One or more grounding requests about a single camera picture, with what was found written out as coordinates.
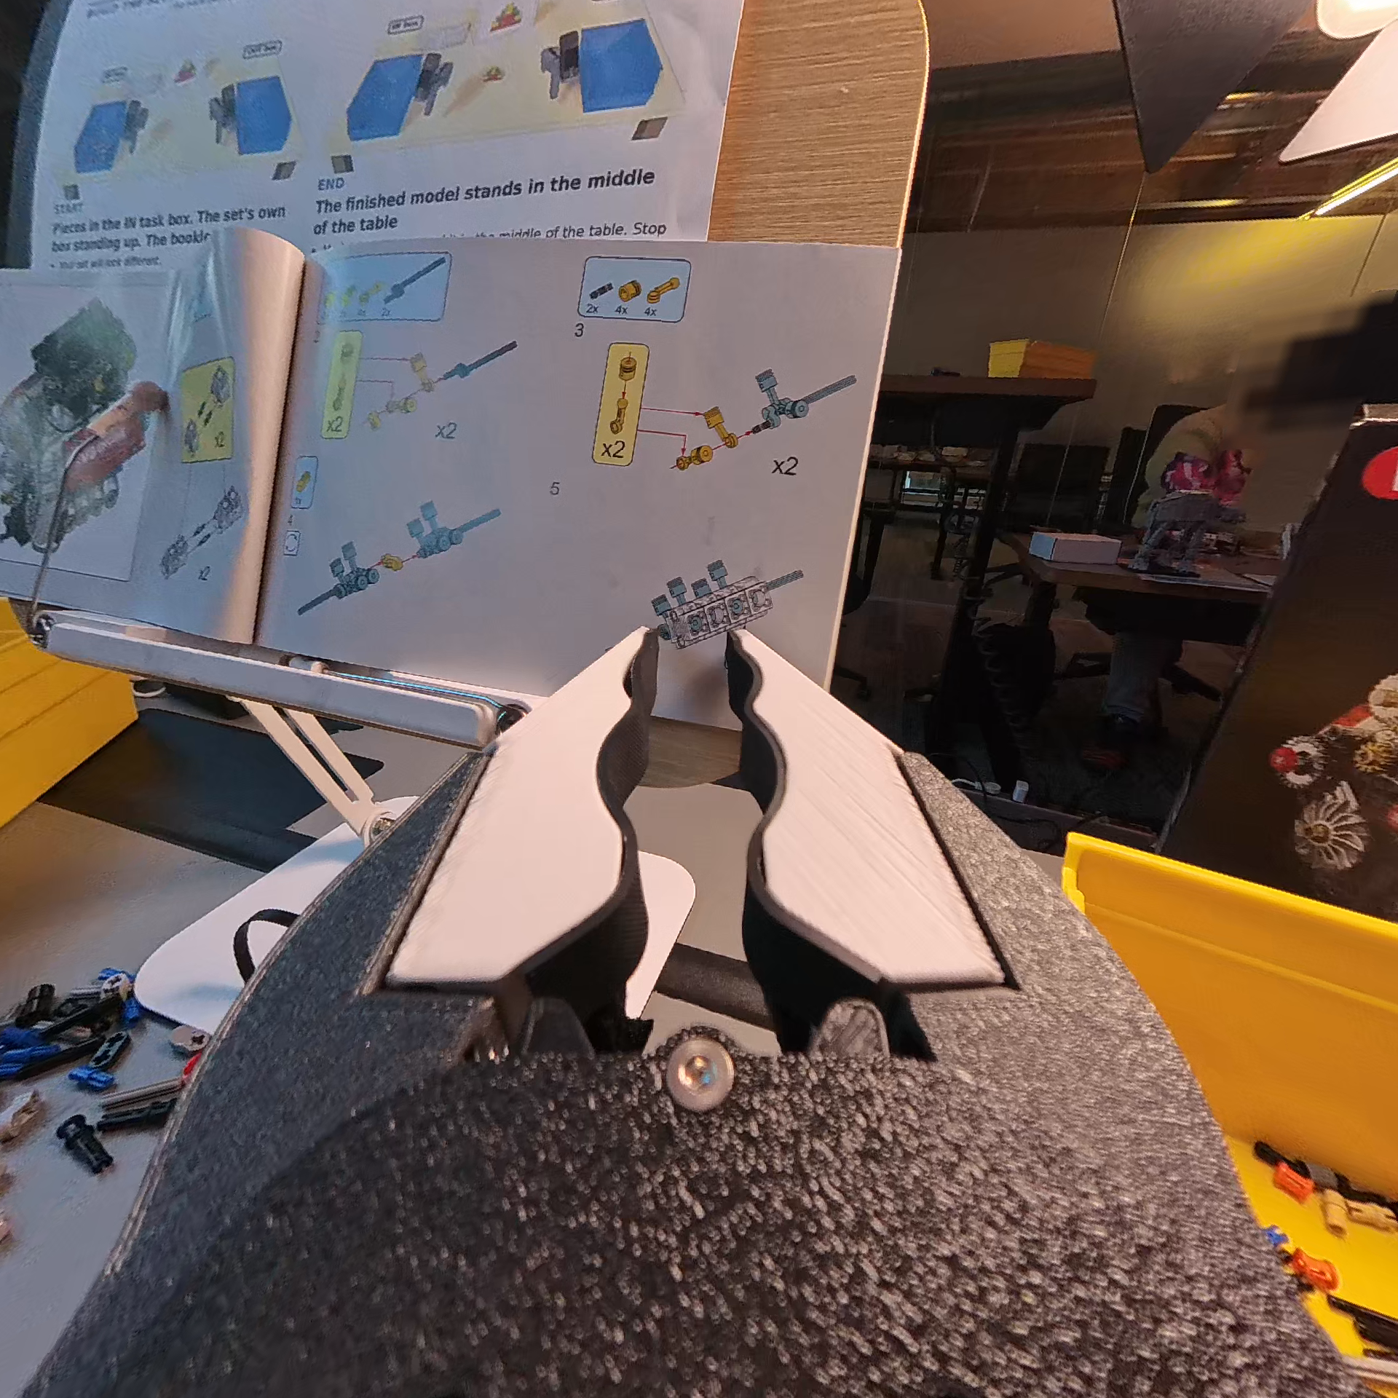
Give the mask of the grey toy walker model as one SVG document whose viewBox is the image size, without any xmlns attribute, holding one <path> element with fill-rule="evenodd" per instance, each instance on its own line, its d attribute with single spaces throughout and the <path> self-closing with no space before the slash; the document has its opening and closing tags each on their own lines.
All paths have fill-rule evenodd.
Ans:
<svg viewBox="0 0 1398 1398">
<path fill-rule="evenodd" d="M 1158 581 L 1193 581 L 1199 577 L 1194 562 L 1203 536 L 1243 521 L 1243 511 L 1213 492 L 1163 494 L 1148 506 L 1140 542 L 1123 566 Z"/>
</svg>

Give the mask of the black toy engine box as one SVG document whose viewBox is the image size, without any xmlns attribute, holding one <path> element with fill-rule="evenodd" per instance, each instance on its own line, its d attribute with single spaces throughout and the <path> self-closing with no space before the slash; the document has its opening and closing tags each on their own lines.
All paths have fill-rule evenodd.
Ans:
<svg viewBox="0 0 1398 1398">
<path fill-rule="evenodd" d="M 1158 850 L 1394 920 L 1394 404 L 1349 428 Z"/>
</svg>

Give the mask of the printed instruction sheet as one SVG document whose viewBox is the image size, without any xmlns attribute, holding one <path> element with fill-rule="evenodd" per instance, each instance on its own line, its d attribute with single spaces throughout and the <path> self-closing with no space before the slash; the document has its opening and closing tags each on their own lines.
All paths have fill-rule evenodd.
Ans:
<svg viewBox="0 0 1398 1398">
<path fill-rule="evenodd" d="M 221 233 L 703 239 L 740 1 L 46 3 L 13 191 L 44 271 Z"/>
</svg>

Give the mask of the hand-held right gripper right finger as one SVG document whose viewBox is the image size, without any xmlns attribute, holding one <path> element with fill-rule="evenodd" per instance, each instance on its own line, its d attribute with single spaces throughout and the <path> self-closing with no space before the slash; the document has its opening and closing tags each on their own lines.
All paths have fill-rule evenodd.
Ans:
<svg viewBox="0 0 1398 1398">
<path fill-rule="evenodd" d="M 813 1052 L 852 1003 L 893 1055 L 931 1055 L 911 998 L 1003 990 L 1008 968 L 902 749 L 745 629 L 727 634 L 725 674 L 760 809 L 742 945 L 780 1048 Z"/>
</svg>

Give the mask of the white hanging panel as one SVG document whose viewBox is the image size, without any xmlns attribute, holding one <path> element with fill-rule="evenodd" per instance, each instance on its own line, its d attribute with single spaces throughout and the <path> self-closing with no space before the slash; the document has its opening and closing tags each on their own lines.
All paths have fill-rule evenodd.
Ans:
<svg viewBox="0 0 1398 1398">
<path fill-rule="evenodd" d="M 1281 165 L 1396 133 L 1396 3 L 1316 1 L 1316 25 L 1331 40 L 1369 45 L 1281 151 Z"/>
</svg>

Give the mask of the black hanging panel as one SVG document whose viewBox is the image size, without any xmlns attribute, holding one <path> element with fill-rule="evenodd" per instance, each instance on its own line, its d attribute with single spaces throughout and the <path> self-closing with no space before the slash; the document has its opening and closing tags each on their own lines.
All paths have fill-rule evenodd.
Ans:
<svg viewBox="0 0 1398 1398">
<path fill-rule="evenodd" d="M 1306 1 L 1113 1 L 1146 173 L 1166 166 Z"/>
</svg>

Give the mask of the pile of small toy parts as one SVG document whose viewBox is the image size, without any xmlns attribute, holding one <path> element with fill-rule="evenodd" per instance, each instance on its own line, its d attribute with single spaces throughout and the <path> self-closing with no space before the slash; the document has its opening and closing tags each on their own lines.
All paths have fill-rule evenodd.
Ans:
<svg viewBox="0 0 1398 1398">
<path fill-rule="evenodd" d="M 3 1012 L 3 1155 L 44 1140 L 86 1176 L 106 1175 L 114 1138 L 164 1127 L 208 1042 L 148 1010 L 123 967 L 69 990 L 28 987 Z"/>
</svg>

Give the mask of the background wooden table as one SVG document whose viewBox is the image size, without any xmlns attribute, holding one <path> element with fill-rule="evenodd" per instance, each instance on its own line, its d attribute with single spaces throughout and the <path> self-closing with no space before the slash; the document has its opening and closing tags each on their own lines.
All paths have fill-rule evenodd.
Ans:
<svg viewBox="0 0 1398 1398">
<path fill-rule="evenodd" d="M 1046 626 L 1058 601 L 1071 597 L 1085 617 L 1106 636 L 1141 629 L 1148 636 L 1171 636 L 1238 647 L 1246 644 L 1269 587 L 1226 571 L 1206 567 L 1194 579 L 1166 579 L 1130 571 L 1120 564 L 1058 564 L 1030 552 L 1030 536 L 1000 532 L 1015 554 L 1031 597 L 1025 619 Z"/>
<path fill-rule="evenodd" d="M 1095 388 L 1095 378 L 882 376 L 873 444 L 993 449 L 981 521 L 963 574 L 970 591 L 985 582 L 1020 438 L 1045 428 L 1061 408 L 1090 401 Z"/>
</svg>

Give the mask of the heap of mixed toy parts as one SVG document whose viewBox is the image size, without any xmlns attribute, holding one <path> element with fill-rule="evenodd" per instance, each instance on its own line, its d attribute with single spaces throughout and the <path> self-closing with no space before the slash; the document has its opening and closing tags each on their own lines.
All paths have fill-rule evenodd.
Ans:
<svg viewBox="0 0 1398 1398">
<path fill-rule="evenodd" d="M 1394 1388 L 1394 1195 L 1264 1140 L 1243 1170 L 1263 1236 L 1311 1316 L 1374 1388 Z"/>
</svg>

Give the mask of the white book stand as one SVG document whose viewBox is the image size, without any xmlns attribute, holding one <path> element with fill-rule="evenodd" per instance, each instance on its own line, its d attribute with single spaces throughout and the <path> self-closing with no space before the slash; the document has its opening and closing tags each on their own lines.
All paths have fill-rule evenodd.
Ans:
<svg viewBox="0 0 1398 1398">
<path fill-rule="evenodd" d="M 241 702 L 342 824 L 284 872 L 264 875 L 241 895 L 189 923 L 141 965 L 134 995 L 151 1013 L 211 1033 L 241 987 L 232 923 L 256 897 L 301 912 L 361 852 L 371 835 L 407 812 L 411 797 L 376 797 L 329 737 L 332 720 L 469 749 L 487 747 L 504 729 L 550 697 L 480 690 L 407 672 L 332 666 L 264 647 L 209 641 L 164 627 L 43 607 L 28 621 L 34 644 L 58 659 Z"/>
</svg>

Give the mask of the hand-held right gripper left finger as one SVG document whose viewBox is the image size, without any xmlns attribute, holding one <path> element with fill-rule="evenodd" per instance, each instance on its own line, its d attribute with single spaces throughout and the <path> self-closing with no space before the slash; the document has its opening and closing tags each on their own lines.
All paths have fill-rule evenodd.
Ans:
<svg viewBox="0 0 1398 1398">
<path fill-rule="evenodd" d="M 404 914 L 389 987 L 524 988 L 589 1028 L 624 1018 L 649 932 L 624 807 L 650 760 L 657 662 L 640 627 L 494 742 Z"/>
</svg>

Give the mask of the open instruction booklet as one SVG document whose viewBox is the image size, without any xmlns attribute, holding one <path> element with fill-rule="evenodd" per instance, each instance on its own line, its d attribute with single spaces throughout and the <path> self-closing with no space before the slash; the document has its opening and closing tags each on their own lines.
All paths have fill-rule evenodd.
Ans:
<svg viewBox="0 0 1398 1398">
<path fill-rule="evenodd" d="M 544 697 L 639 627 L 825 685 L 898 253 L 249 226 L 3 271 L 3 599 Z"/>
</svg>

